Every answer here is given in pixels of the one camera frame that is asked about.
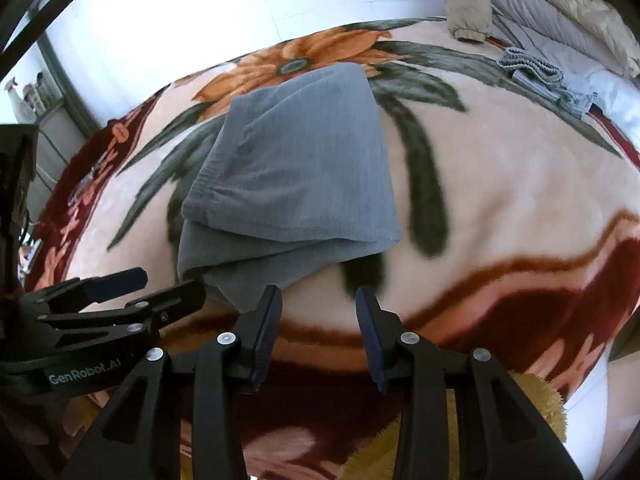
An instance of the white floor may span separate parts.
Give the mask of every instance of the white floor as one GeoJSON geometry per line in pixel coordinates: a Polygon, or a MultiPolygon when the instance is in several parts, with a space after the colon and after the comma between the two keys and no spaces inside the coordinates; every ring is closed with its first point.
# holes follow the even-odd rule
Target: white floor
{"type": "Polygon", "coordinates": [[[49,35],[104,124],[204,67],[345,23],[443,15],[444,1],[76,0],[49,35]]]}

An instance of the yellow fuzzy fabric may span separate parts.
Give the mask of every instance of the yellow fuzzy fabric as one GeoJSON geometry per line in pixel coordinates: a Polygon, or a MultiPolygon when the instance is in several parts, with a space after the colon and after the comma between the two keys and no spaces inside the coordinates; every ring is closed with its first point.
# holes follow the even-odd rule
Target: yellow fuzzy fabric
{"type": "MultiPolygon", "coordinates": [[[[563,442],[566,440],[566,414],[562,397],[549,384],[532,374],[517,374],[511,377],[537,407],[554,433],[563,442]]],[[[458,423],[455,398],[447,390],[447,418],[449,422],[449,480],[460,478],[458,463],[458,423]]],[[[396,449],[400,432],[400,417],[396,418],[368,444],[356,451],[342,468],[340,480],[390,480],[393,477],[396,449]]]]}

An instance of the bottle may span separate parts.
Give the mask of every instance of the bottle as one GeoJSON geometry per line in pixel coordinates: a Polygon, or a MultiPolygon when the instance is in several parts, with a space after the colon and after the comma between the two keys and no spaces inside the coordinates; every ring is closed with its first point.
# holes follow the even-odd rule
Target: bottle
{"type": "Polygon", "coordinates": [[[9,101],[11,101],[15,119],[19,123],[33,124],[37,120],[36,114],[23,99],[20,99],[18,92],[15,91],[17,86],[18,83],[15,81],[15,77],[11,78],[4,86],[4,89],[9,93],[9,101]]]}

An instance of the brown wavy line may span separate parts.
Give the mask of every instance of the brown wavy line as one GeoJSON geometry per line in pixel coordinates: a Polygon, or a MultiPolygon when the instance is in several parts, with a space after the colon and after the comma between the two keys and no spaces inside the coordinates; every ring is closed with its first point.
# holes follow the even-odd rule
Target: brown wavy line
{"type": "MultiPolygon", "coordinates": [[[[403,320],[404,326],[408,330],[419,331],[432,319],[438,317],[443,311],[452,305],[459,304],[466,300],[485,285],[493,282],[509,273],[513,272],[562,272],[574,270],[594,260],[602,250],[607,239],[611,236],[616,227],[623,221],[628,221],[640,225],[640,217],[628,210],[621,210],[614,215],[609,224],[604,229],[596,244],[588,251],[571,259],[560,258],[527,258],[521,256],[512,260],[500,262],[490,267],[485,267],[473,272],[468,278],[453,285],[446,290],[429,308],[424,308],[408,319],[403,320]]],[[[195,321],[194,324],[185,326],[183,329],[171,332],[162,338],[162,345],[179,345],[180,339],[200,338],[213,332],[228,330],[235,320],[236,314],[225,314],[217,318],[205,318],[195,321]]],[[[286,341],[281,341],[283,346],[320,346],[336,347],[343,349],[361,349],[362,339],[359,333],[344,332],[342,330],[327,330],[320,327],[302,326],[291,320],[283,319],[280,322],[278,336],[286,341]]]]}

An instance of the gray fabric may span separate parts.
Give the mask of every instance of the gray fabric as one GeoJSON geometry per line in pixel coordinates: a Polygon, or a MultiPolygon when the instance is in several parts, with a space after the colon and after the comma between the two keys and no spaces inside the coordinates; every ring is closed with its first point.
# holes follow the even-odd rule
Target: gray fabric
{"type": "Polygon", "coordinates": [[[593,100],[598,96],[591,91],[591,86],[583,77],[563,74],[560,68],[548,60],[521,48],[507,48],[498,64],[511,73],[514,81],[580,118],[589,111],[593,100]]]}
{"type": "Polygon", "coordinates": [[[539,42],[538,35],[542,35],[545,39],[549,38],[570,47],[584,56],[597,60],[612,72],[623,75],[624,69],[604,42],[548,1],[491,0],[491,3],[494,25],[510,37],[511,43],[551,59],[544,49],[553,46],[539,42]],[[536,34],[532,36],[529,31],[535,31],[536,34]]]}
{"type": "Polygon", "coordinates": [[[182,205],[178,274],[240,312],[401,239],[378,107],[343,63],[236,97],[182,205]]]}

